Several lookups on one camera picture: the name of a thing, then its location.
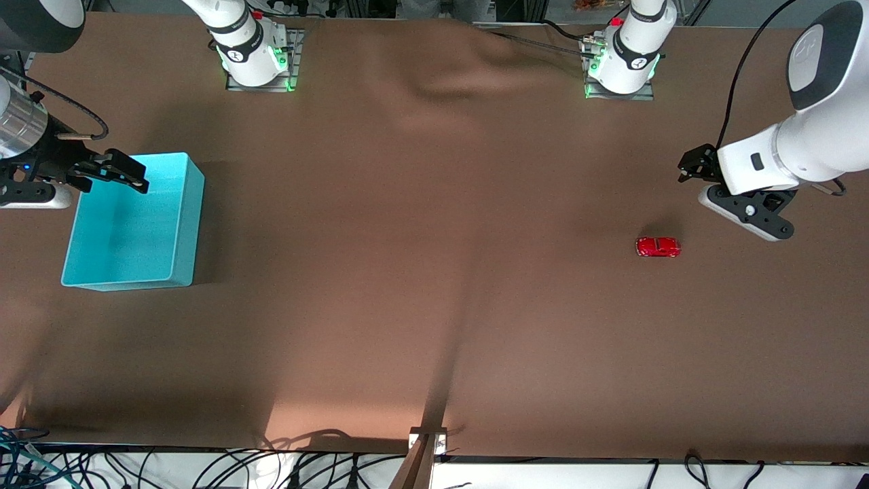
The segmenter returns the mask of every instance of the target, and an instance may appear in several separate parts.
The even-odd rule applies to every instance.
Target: table
[[[187,151],[207,183],[186,289],[65,289],[74,211],[0,212],[0,392],[21,423],[397,452],[442,414],[458,454],[866,460],[869,175],[801,191],[777,244],[676,183],[750,31],[677,28],[641,103],[586,100],[569,55],[460,23],[299,24],[291,94],[224,91],[193,17],[93,14],[37,57],[109,122],[93,148]],[[798,34],[757,45],[727,140],[791,112]],[[641,234],[682,256],[636,257]]]

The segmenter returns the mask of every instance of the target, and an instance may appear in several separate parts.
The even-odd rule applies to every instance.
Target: silver cylinder
[[[27,94],[0,78],[0,158],[15,157],[29,150],[43,136],[49,122],[48,112]]]

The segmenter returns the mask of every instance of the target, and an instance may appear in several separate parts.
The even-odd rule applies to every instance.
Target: green led light
[[[269,54],[272,56],[272,60],[275,61],[275,66],[278,67],[278,70],[286,70],[287,69],[287,58],[283,55],[279,58],[277,54],[282,54],[280,50],[273,49],[269,51]]]
[[[654,61],[652,62],[652,70],[649,71],[649,78],[647,80],[651,80],[654,77],[654,69],[658,67],[658,62],[660,61],[660,55],[658,55]]]

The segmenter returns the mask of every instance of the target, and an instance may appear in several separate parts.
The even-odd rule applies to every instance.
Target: cyan plastic bin
[[[193,283],[205,176],[187,153],[139,155],[145,195],[94,181],[78,201],[61,283],[92,291]]]

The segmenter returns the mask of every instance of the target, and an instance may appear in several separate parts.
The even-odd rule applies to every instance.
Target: red toy car
[[[637,239],[637,254],[641,257],[676,258],[682,253],[682,247],[676,238],[650,238],[644,236]]]

